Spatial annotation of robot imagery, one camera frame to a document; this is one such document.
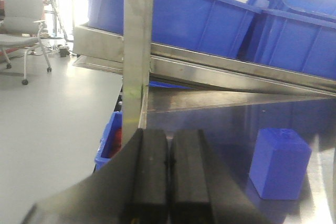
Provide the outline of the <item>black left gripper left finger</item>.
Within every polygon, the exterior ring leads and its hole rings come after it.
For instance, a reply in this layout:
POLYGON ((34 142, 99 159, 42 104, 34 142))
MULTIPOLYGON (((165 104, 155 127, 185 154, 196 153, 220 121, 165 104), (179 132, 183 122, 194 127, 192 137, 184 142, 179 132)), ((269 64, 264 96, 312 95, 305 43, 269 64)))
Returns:
POLYGON ((102 168, 34 204, 23 223, 162 223, 167 216, 167 141, 137 129, 102 168))

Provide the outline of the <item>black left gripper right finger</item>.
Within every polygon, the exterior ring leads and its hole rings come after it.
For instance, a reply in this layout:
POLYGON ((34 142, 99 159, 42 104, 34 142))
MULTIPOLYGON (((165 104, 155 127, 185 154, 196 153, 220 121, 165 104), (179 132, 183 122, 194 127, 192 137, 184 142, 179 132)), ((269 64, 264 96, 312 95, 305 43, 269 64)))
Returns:
POLYGON ((270 223, 237 185, 203 131, 176 131, 171 161, 172 223, 270 223))

